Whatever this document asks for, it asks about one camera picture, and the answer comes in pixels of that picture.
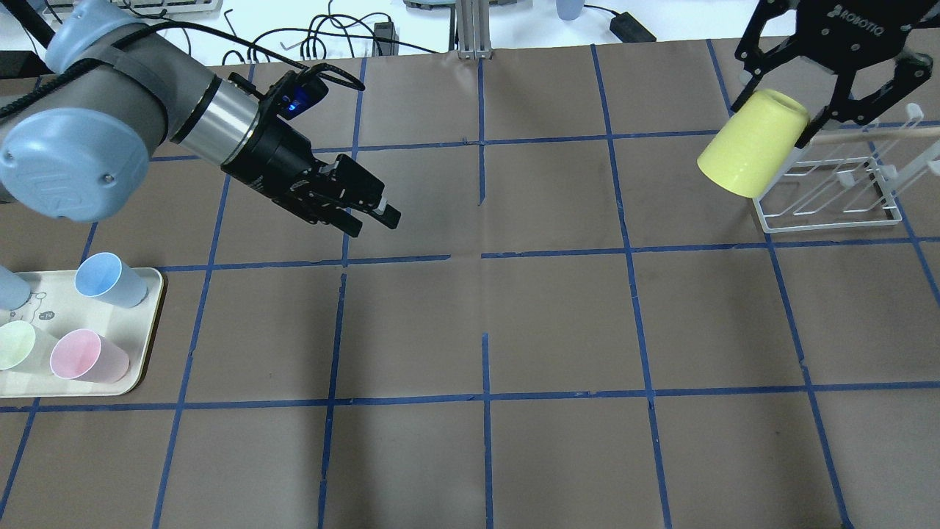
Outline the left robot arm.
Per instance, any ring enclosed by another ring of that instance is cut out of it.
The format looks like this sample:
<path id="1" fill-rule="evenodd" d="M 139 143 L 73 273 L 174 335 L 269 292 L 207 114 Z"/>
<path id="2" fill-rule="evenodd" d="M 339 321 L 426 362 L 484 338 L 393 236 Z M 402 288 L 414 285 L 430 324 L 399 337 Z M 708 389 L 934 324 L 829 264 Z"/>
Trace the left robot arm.
<path id="1" fill-rule="evenodd" d="M 81 1 L 53 31 L 23 1 L 4 7 L 37 28 L 54 79 L 2 107 L 2 202 L 80 223 L 120 211 L 165 142 L 181 146 L 301 220 L 358 237 L 359 211 L 393 230 L 385 184 L 352 157 L 316 158 L 289 121 L 328 84 L 363 90 L 333 65 L 299 65 L 261 93 L 222 79 L 105 1 Z"/>

